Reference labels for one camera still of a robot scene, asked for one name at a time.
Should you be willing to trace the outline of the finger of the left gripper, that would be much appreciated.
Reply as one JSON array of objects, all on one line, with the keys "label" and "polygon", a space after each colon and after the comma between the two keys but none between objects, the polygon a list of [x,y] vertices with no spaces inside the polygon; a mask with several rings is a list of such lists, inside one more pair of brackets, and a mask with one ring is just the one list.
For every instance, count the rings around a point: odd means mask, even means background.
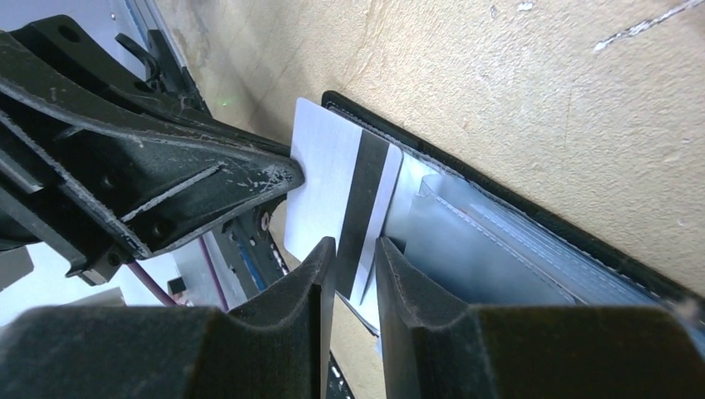
[{"label": "finger of the left gripper", "polygon": [[303,183],[288,148],[161,94],[83,32],[1,35],[1,249],[92,285]]},{"label": "finger of the left gripper", "polygon": [[156,53],[150,53],[127,35],[116,35],[116,42],[145,68],[147,78],[140,79],[67,15],[29,22],[9,34],[63,76],[128,111],[207,135],[243,140],[275,155],[289,154],[284,144],[216,120],[186,69],[176,66],[163,37],[157,38]]}]

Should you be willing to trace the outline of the black leather card holder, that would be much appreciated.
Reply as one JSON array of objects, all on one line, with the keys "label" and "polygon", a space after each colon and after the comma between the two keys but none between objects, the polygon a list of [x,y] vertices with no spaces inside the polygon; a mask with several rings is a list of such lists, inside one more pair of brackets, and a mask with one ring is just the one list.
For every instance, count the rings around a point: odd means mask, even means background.
[{"label": "black leather card holder", "polygon": [[662,306],[704,347],[704,300],[634,257],[337,91],[322,106],[398,145],[383,234],[469,303]]}]

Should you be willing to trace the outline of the white card black stripe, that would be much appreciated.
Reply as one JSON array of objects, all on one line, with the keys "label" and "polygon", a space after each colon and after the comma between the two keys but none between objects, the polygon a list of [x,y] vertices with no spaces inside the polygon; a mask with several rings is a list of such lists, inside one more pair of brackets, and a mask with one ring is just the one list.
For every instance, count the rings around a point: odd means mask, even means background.
[{"label": "white card black stripe", "polygon": [[323,237],[337,243],[336,287],[352,305],[362,303],[402,164],[402,151],[323,107],[299,98],[291,156],[304,184],[288,193],[284,246],[306,258]]}]

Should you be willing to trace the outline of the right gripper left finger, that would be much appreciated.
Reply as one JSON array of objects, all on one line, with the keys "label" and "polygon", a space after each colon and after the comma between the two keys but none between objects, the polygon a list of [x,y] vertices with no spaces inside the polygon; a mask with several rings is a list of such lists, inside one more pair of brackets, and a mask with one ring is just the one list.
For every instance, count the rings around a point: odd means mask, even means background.
[{"label": "right gripper left finger", "polygon": [[322,398],[336,243],[224,313],[34,308],[1,338],[4,398]]}]

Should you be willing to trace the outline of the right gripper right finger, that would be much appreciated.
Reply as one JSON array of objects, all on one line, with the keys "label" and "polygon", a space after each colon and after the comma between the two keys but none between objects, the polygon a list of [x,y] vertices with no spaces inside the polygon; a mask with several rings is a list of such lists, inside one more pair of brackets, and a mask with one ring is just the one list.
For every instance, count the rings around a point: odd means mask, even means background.
[{"label": "right gripper right finger", "polygon": [[471,305],[376,242],[389,398],[701,398],[704,361],[657,307]]}]

